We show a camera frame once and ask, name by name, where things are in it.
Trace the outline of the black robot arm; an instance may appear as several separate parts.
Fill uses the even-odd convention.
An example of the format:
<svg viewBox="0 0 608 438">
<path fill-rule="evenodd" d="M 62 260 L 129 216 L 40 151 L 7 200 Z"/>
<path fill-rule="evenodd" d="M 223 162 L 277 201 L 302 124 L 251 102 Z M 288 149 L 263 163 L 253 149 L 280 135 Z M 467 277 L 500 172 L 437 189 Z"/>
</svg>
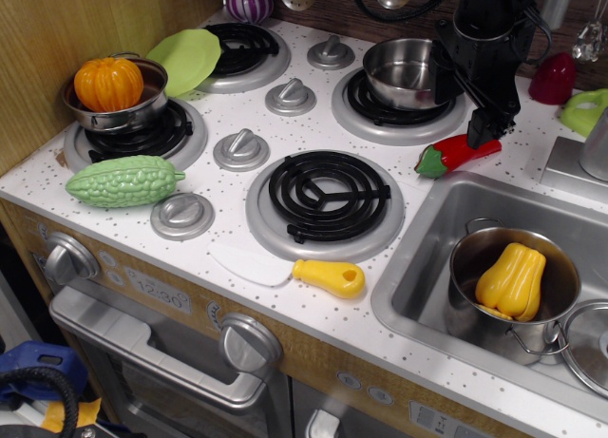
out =
<svg viewBox="0 0 608 438">
<path fill-rule="evenodd" d="M 542 19 L 536 0 L 459 0 L 450 20 L 435 25 L 430 87 L 437 105 L 465 93 L 476 105 L 467 145 L 498 140 L 521 110 L 515 77 Z"/>
</svg>

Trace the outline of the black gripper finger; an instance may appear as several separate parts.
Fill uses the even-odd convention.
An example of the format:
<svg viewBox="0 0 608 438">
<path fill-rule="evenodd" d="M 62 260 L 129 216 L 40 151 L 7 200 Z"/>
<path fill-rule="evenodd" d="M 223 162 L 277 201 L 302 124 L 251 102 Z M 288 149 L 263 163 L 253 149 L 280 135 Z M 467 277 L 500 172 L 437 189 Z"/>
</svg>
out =
<svg viewBox="0 0 608 438">
<path fill-rule="evenodd" d="M 443 105 L 464 93 L 457 80 L 454 62 L 443 46 L 431 47 L 429 72 L 431 94 L 436 105 Z"/>
<path fill-rule="evenodd" d="M 469 147 L 480 148 L 486 143 L 500 139 L 500 130 L 488 110 L 477 108 L 471 115 L 466 136 Z"/>
</svg>

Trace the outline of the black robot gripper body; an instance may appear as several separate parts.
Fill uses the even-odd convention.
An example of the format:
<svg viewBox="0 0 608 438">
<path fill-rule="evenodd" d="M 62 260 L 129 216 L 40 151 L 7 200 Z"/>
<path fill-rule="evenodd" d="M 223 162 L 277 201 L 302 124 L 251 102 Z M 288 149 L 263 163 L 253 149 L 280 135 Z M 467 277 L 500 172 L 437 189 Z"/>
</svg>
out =
<svg viewBox="0 0 608 438">
<path fill-rule="evenodd" d="M 521 106 L 515 87 L 519 59 L 510 49 L 510 38 L 470 37 L 453 22 L 435 23 L 434 46 L 443 46 L 454 62 L 457 80 L 478 108 L 488 110 L 498 124 L 512 124 Z"/>
</svg>

